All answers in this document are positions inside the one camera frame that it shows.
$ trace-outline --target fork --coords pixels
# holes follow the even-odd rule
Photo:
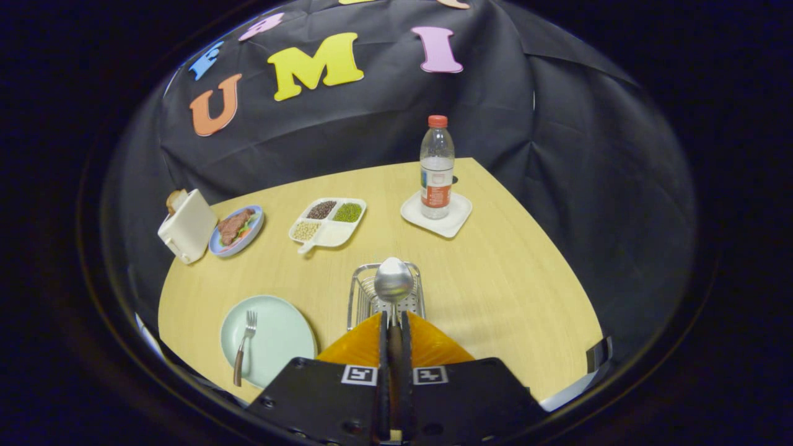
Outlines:
[[[234,385],[237,387],[242,386],[243,346],[246,339],[252,338],[256,334],[256,319],[255,311],[248,310],[245,313],[245,333],[242,342],[239,343],[239,349],[237,349],[237,359],[234,361]]]

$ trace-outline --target plastic bottle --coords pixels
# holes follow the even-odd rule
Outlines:
[[[449,215],[454,176],[454,143],[446,130],[448,119],[432,115],[430,129],[421,141],[421,214],[438,220]]]

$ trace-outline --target beans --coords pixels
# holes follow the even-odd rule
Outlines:
[[[292,237],[301,241],[311,240],[311,237],[314,236],[316,230],[320,228],[320,225],[321,223],[315,223],[313,221],[301,221],[292,232]]]
[[[333,221],[347,221],[349,223],[355,223],[358,221],[358,217],[361,217],[361,206],[356,205],[355,203],[347,203],[342,205],[342,207],[336,211]]]
[[[320,204],[312,207],[306,217],[321,220],[328,216],[331,210],[333,210],[333,206],[336,206],[336,202],[321,202]]]

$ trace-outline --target white beans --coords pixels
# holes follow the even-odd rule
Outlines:
[[[320,228],[320,224],[312,221],[301,221],[292,232],[292,237],[302,241],[311,240],[316,230]]]

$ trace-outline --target black cloth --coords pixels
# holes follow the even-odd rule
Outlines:
[[[468,3],[456,10],[429,1],[299,0],[273,11],[285,12],[284,21],[265,33],[238,42],[252,21],[219,38],[217,62],[198,81],[189,67],[202,51],[163,80],[118,146],[103,221],[111,271],[147,325],[156,330],[173,260],[156,234],[173,189],[198,188],[213,204],[414,161],[430,114],[449,117],[457,156],[485,166],[556,244],[614,337],[616,361],[664,324],[695,248],[693,188],[673,131],[628,74],[575,36],[518,6]],[[422,71],[414,26],[453,30],[463,71]],[[313,55],[323,39],[347,32],[358,34],[362,80],[273,99],[269,56],[289,47]],[[198,136],[189,104],[213,90],[217,116],[218,83],[236,73],[235,117]]]

